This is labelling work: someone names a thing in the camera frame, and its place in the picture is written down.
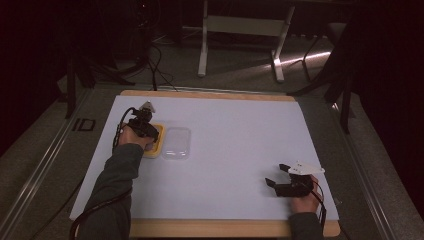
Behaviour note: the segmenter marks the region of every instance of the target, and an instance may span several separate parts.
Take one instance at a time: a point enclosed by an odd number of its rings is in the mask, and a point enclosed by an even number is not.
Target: metal stand
[[[276,80],[278,82],[284,81],[280,54],[294,13],[294,6],[289,8],[285,20],[281,21],[208,15],[208,0],[204,0],[203,4],[202,49],[200,52],[199,71],[197,73],[199,77],[206,76],[208,58],[207,38],[208,31],[211,31],[279,37],[277,48],[271,52],[273,60],[271,64],[275,71]]]

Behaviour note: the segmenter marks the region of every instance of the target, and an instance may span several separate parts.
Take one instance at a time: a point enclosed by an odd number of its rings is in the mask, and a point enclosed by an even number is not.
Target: dark background
[[[98,8],[111,11],[117,2],[121,2],[120,16],[126,18],[121,18],[119,24],[115,21],[114,24],[108,23],[106,19],[105,28],[105,20],[102,20]],[[176,29],[182,24],[201,26],[202,1],[160,2],[163,15],[158,25],[168,28],[167,31],[173,32],[176,38],[181,34]],[[231,8],[227,2],[212,2],[210,11],[231,11],[239,16],[274,15],[278,19],[284,18],[287,8],[281,5],[281,1],[235,0]],[[402,182],[424,216],[424,194],[420,190],[424,182],[423,8],[412,1],[379,1],[368,8],[366,6],[371,6],[372,2],[362,3],[365,10],[361,11],[316,3],[301,4],[293,16],[290,32],[311,37],[320,33],[325,22],[353,18],[342,45],[355,53],[358,72],[354,91],[360,95]],[[127,51],[121,47],[128,46],[128,41],[139,41],[148,48],[143,36],[140,39],[116,38],[127,34],[120,26],[131,29],[139,23],[140,19],[135,18],[132,11],[134,2],[103,1],[102,4],[81,0],[1,2],[0,110],[1,126],[5,131],[2,131],[0,154],[60,96],[56,82],[66,72],[69,53],[64,47],[64,39],[78,43],[84,54],[93,56],[99,63],[112,66],[116,58],[137,58],[147,54],[146,49]],[[281,8],[274,7],[279,10],[271,13],[263,10],[269,9],[269,4],[281,5]],[[155,16],[149,16],[151,12],[143,14],[155,21]]]

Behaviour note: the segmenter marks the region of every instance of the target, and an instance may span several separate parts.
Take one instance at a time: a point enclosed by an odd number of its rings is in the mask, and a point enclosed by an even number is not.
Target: clear plastic container
[[[184,127],[168,128],[163,144],[162,156],[165,159],[185,160],[190,154],[191,131]]]

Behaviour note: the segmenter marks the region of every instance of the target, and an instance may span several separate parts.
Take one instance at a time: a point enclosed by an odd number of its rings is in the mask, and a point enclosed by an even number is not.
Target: table leg
[[[281,62],[280,62],[280,54],[281,54],[281,49],[283,48],[283,44],[284,44],[284,40],[287,37],[287,32],[289,30],[289,26],[290,26],[290,22],[291,22],[291,18],[293,16],[294,13],[294,6],[291,6],[287,15],[286,15],[286,19],[284,20],[284,25],[283,28],[281,29],[281,34],[279,37],[279,41],[278,41],[278,46],[276,50],[273,50],[271,52],[272,54],[272,66],[273,69],[275,71],[275,77],[277,79],[277,82],[283,82],[284,81],[284,75],[283,75],[283,68],[281,66]]]
[[[208,61],[208,1],[203,1],[203,28],[202,28],[202,50],[200,51],[199,77],[206,76],[206,65]]]

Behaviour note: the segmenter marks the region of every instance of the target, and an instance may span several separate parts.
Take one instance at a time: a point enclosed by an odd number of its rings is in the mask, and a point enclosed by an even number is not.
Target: hand
[[[322,196],[317,192],[317,183],[318,179],[311,175],[312,181],[314,181],[314,192],[318,195],[320,199]],[[291,207],[293,213],[302,213],[302,212],[313,212],[316,213],[318,209],[319,201],[316,197],[309,193],[308,196],[300,197],[300,198],[292,198]]]
[[[139,137],[137,134],[132,130],[132,128],[128,127],[127,125],[124,125],[122,127],[122,132],[119,135],[119,142],[118,145],[123,145],[127,143],[135,143],[140,145],[141,148],[145,149],[146,145],[153,143],[154,139],[151,137]]]

